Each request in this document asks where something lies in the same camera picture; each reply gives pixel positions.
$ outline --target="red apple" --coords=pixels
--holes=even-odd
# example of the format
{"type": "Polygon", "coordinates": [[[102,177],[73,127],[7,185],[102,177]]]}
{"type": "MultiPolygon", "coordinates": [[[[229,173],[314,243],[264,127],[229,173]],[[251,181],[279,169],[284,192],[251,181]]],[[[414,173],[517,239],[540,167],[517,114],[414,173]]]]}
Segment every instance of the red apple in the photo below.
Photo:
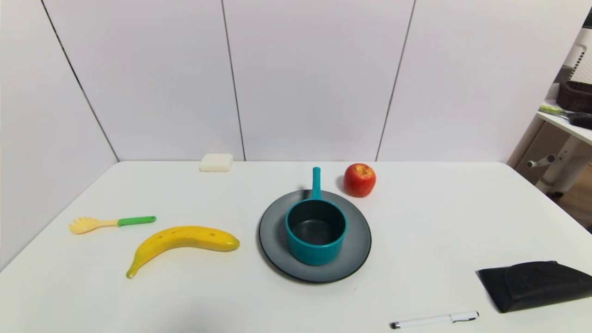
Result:
{"type": "Polygon", "coordinates": [[[376,174],[371,167],[356,163],[350,165],[343,176],[343,188],[354,197],[365,197],[374,188],[376,184],[376,174]]]}

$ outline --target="plate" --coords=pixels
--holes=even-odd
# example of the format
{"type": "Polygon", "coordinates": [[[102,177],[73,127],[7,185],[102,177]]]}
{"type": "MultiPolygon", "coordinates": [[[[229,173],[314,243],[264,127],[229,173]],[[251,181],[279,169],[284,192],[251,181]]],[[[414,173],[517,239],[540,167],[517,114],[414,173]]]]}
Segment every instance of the plate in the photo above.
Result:
{"type": "Polygon", "coordinates": [[[370,227],[358,208],[337,194],[322,192],[323,200],[339,206],[349,224],[341,253],[332,262],[321,266],[307,265],[294,258],[288,249],[288,234],[284,224],[286,212],[295,203],[310,198],[310,190],[288,193],[275,200],[259,224],[259,242],[267,259],[279,271],[312,283],[335,282],[352,275],[364,265],[372,245],[370,227]]]}

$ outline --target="yellow utensil head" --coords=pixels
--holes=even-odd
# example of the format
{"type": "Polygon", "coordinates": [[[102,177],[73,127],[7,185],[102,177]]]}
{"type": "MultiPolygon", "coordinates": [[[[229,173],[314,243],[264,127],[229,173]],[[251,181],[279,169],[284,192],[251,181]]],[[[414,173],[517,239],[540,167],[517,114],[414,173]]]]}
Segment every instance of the yellow utensil head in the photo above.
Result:
{"type": "Polygon", "coordinates": [[[100,223],[101,221],[92,217],[79,217],[78,220],[72,220],[72,223],[68,224],[68,229],[72,233],[85,233],[94,230],[100,223]]]}

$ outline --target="pen cap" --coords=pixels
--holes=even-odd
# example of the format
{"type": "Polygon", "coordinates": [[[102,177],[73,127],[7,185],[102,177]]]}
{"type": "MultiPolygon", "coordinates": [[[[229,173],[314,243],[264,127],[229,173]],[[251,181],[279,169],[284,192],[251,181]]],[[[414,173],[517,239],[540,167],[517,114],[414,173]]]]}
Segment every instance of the pen cap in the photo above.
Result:
{"type": "Polygon", "coordinates": [[[479,317],[479,312],[477,312],[477,311],[459,312],[459,313],[453,313],[449,316],[450,316],[450,319],[452,322],[471,321],[471,320],[477,319],[477,317],[479,317]]]}

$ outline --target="wicker basket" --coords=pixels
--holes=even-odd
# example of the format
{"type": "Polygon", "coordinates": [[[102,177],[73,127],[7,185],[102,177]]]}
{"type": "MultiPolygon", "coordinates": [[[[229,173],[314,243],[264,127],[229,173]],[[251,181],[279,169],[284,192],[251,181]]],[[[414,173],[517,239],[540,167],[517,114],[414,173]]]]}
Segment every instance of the wicker basket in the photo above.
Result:
{"type": "Polygon", "coordinates": [[[592,84],[575,81],[561,83],[557,105],[564,110],[592,114],[592,84]]]}

